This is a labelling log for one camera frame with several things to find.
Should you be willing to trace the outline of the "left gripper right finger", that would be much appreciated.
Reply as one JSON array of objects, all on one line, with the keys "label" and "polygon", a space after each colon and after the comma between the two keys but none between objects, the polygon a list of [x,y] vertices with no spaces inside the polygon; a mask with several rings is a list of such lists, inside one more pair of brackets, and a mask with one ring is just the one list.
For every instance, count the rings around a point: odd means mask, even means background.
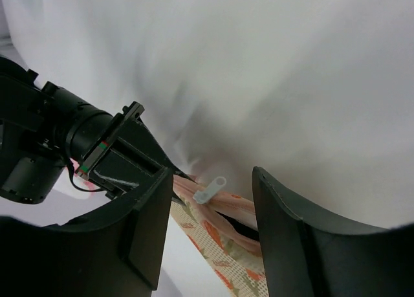
[{"label": "left gripper right finger", "polygon": [[413,295],[413,225],[385,229],[348,219],[260,167],[252,192],[269,295]]}]

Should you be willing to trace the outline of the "orange patterned bra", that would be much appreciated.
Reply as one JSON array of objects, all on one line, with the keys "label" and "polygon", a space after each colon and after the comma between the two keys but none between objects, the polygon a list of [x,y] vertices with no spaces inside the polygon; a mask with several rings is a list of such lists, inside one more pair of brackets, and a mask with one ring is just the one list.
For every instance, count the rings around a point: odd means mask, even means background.
[{"label": "orange patterned bra", "polygon": [[220,215],[258,231],[254,204],[225,186],[223,177],[203,185],[176,175],[173,192],[180,201],[170,214],[232,296],[269,296],[260,242],[239,234]]}]

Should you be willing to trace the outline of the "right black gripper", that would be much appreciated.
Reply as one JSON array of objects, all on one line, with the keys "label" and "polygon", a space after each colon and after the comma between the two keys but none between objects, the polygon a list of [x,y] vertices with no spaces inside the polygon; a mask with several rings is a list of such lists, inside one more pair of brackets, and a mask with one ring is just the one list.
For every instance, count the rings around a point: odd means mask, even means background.
[{"label": "right black gripper", "polygon": [[164,168],[185,179],[190,176],[168,158],[145,124],[144,107],[133,102],[111,116],[97,111],[76,132],[76,175],[113,199],[143,185]]}]

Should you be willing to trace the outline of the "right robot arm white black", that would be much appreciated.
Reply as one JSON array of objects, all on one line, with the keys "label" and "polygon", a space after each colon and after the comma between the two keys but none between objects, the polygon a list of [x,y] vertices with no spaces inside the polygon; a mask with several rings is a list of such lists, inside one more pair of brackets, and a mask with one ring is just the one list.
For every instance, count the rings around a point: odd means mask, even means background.
[{"label": "right robot arm white black", "polygon": [[36,72],[1,58],[1,196],[42,203],[63,170],[85,181],[81,192],[109,199],[129,192],[160,170],[182,172],[142,121],[133,102],[112,115]]}]

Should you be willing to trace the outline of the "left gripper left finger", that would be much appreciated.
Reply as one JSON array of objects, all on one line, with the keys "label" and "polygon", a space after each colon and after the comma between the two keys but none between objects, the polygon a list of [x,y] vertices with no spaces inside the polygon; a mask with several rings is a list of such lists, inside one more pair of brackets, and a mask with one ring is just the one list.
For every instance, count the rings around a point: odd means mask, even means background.
[{"label": "left gripper left finger", "polygon": [[150,296],[158,287],[173,186],[163,169],[64,225],[1,218],[2,296]]}]

